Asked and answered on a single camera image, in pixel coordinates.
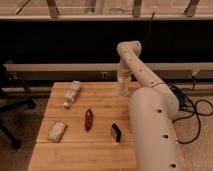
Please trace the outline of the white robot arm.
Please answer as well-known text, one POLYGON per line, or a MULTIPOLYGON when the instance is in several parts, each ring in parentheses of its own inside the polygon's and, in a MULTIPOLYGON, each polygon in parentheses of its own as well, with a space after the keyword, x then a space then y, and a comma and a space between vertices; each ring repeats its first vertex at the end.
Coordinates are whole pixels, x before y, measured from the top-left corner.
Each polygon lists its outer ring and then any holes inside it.
POLYGON ((139 41, 120 42, 117 53, 118 93, 128 94, 131 76, 141 85, 129 100, 138 171, 184 171, 182 156, 172 121, 177 118, 179 101, 169 86, 139 56, 139 41))

